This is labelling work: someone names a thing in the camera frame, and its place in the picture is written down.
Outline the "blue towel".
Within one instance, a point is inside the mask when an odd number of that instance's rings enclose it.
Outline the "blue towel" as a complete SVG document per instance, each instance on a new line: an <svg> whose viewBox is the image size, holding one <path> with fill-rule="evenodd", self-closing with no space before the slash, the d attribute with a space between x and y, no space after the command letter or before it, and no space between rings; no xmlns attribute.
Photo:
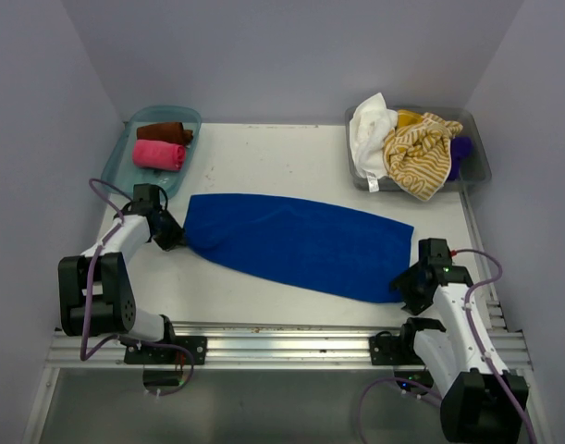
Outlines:
<svg viewBox="0 0 565 444"><path fill-rule="evenodd" d="M274 195L191 196L183 228L202 258L235 271L359 302L393 303L414 228L343 206Z"/></svg>

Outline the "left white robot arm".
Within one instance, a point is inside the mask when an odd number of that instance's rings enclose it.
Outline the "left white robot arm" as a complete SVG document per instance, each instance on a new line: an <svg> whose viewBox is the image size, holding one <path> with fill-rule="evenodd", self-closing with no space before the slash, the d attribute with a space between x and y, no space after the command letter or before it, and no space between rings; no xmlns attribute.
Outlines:
<svg viewBox="0 0 565 444"><path fill-rule="evenodd" d="M99 241L58 264L62 330L80 337L83 348L90 337L103 335L144 341L148 355L168 363L177 355L178 340L166 316L137 307L127 265L149 242L166 252L184 246L184 229L169 213L166 191L158 185L135 185L130 200L115 210Z"/></svg>

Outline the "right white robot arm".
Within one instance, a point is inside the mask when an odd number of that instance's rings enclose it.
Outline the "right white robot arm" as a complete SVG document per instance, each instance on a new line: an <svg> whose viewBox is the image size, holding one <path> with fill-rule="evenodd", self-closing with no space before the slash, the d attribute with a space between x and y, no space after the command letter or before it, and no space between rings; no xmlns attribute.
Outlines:
<svg viewBox="0 0 565 444"><path fill-rule="evenodd" d="M532 428L529 388L499 357L473 295L481 285L454 256L445 240L421 240L417 262L391 281L411 313L397 349L406 362L422 361L433 378L448 441L515 443Z"/></svg>

